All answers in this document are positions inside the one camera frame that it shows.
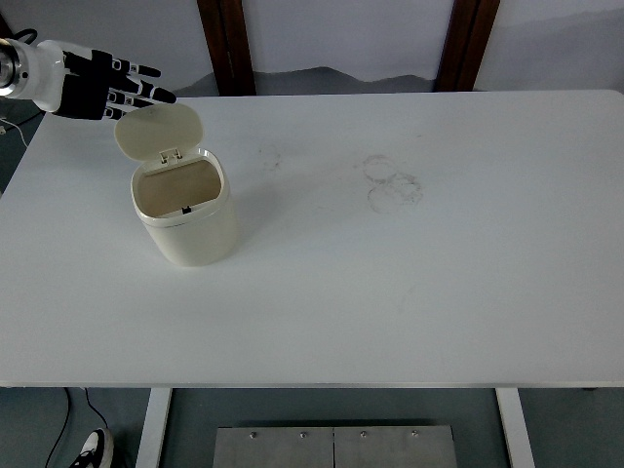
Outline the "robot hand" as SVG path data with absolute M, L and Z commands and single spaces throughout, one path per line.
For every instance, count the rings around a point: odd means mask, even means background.
M 40 109 L 80 120 L 120 119 L 129 110 L 174 103 L 149 80 L 161 72 L 108 52 L 47 40 L 25 48 L 21 96 Z

